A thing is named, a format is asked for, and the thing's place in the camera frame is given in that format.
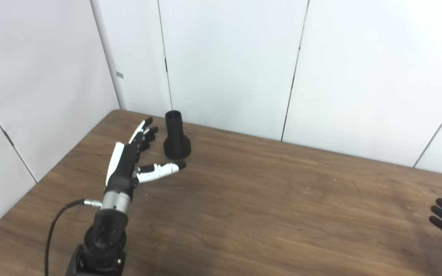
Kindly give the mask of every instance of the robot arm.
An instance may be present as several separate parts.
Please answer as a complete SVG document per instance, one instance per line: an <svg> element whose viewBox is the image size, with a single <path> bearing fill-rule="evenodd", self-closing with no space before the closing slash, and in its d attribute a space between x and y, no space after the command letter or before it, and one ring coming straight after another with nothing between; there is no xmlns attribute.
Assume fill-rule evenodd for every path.
<svg viewBox="0 0 442 276"><path fill-rule="evenodd" d="M115 144L100 210L85 234L84 244L75 251L66 276L120 276L125 262L127 212L135 188L186 167L184 161L137 167L141 152L156 138L158 128L147 128L152 122L153 118L144 120L128 144Z"/></svg>

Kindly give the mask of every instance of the black fingertip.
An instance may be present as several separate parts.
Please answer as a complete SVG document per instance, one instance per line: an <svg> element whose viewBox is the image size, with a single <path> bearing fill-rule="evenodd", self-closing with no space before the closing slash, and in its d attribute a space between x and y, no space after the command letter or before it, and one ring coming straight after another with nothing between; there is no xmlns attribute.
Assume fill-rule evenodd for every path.
<svg viewBox="0 0 442 276"><path fill-rule="evenodd" d="M143 126L143 128L149 126L149 125L152 124L152 123L153 123L153 117L149 117L149 118L147 118L146 120L144 120L144 126Z"/></svg>
<svg viewBox="0 0 442 276"><path fill-rule="evenodd" d="M155 134L158 132L158 130L159 130L158 127L150 128L148 133L146 133L146 135Z"/></svg>
<svg viewBox="0 0 442 276"><path fill-rule="evenodd" d="M178 170L181 170L187 166L187 163L183 160L173 161L172 163L178 166Z"/></svg>
<svg viewBox="0 0 442 276"><path fill-rule="evenodd" d="M154 141L156 139L156 135L147 135L145 138L144 138L144 141L145 142L152 142L152 141Z"/></svg>
<svg viewBox="0 0 442 276"><path fill-rule="evenodd" d="M438 217L432 215L431 217L429 217L429 222L431 222L434 226L441 229L442 231L442 220L440 220Z"/></svg>

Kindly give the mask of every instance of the wooden table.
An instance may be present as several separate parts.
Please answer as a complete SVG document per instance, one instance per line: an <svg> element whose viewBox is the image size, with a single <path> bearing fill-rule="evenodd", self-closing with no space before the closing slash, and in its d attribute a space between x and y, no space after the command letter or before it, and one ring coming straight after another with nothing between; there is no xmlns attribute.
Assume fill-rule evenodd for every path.
<svg viewBox="0 0 442 276"><path fill-rule="evenodd" d="M112 149L146 115L114 111L0 220L0 276L41 276L49 223L67 202L101 199ZM140 164L167 161L165 121ZM429 208L442 174L193 124L176 175L135 191L125 276L442 276ZM59 220L63 276L96 209Z"/></svg>

